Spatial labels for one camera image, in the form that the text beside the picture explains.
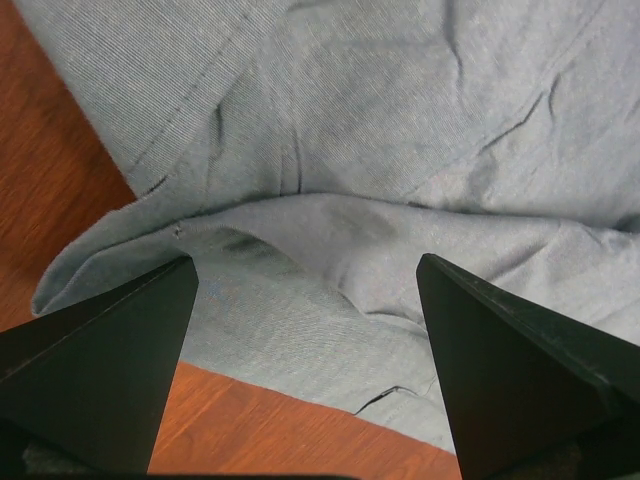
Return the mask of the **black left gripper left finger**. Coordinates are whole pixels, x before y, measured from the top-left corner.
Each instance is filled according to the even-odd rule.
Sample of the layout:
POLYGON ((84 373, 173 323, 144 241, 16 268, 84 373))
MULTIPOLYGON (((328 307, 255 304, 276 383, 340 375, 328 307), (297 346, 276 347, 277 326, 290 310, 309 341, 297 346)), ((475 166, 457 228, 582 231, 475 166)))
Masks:
POLYGON ((32 444, 91 470, 146 473, 198 288, 181 257, 1 334, 1 471, 32 444))

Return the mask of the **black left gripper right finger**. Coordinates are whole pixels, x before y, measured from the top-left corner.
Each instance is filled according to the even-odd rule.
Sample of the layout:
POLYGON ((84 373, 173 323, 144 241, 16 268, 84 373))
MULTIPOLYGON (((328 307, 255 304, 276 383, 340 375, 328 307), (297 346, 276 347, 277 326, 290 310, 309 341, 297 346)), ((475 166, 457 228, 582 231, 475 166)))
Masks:
POLYGON ((635 475, 639 349, 434 254, 417 282, 464 475, 635 475))

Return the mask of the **grey long sleeve shirt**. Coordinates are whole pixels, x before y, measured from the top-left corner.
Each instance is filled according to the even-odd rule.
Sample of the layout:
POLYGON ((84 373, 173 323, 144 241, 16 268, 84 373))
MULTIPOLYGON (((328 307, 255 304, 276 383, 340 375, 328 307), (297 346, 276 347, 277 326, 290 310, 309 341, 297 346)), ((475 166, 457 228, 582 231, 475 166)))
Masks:
POLYGON ((433 253, 639 340, 635 1, 20 1, 135 193, 46 315, 180 255, 183 360, 451 450, 433 253))

